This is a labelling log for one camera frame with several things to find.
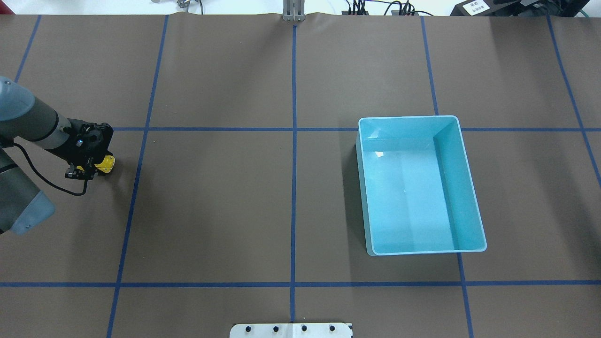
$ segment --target white sticker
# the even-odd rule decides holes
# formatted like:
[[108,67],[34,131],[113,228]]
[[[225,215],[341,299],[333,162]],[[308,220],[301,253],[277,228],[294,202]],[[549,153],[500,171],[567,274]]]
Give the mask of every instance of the white sticker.
[[476,15],[490,9],[484,0],[472,1],[463,5],[463,8],[465,8],[469,15]]

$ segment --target red object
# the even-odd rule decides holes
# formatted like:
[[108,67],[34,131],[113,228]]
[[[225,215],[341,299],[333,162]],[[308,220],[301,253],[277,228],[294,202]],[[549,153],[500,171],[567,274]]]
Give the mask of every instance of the red object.
[[14,12],[11,11],[8,6],[6,6],[4,1],[0,0],[0,14],[14,14]]

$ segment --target gray tabletop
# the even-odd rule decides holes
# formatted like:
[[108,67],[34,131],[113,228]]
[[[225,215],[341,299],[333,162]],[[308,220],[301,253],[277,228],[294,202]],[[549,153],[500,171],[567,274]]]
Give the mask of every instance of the gray tabletop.
[[[0,41],[117,158],[83,197],[34,178],[56,214],[0,236],[1,337],[601,332],[599,19],[0,16]],[[488,249],[370,257],[357,121],[433,114],[462,124]]]

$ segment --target white bracket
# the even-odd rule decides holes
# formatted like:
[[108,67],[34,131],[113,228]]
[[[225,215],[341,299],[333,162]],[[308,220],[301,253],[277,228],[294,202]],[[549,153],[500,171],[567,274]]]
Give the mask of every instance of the white bracket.
[[305,20],[305,0],[284,0],[284,21]]
[[353,338],[347,323],[237,324],[230,338]]

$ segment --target blue bin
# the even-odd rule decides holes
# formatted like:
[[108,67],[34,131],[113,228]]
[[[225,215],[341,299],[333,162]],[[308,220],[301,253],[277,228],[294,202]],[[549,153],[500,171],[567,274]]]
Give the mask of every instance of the blue bin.
[[457,117],[362,118],[356,144],[368,254],[486,249]]

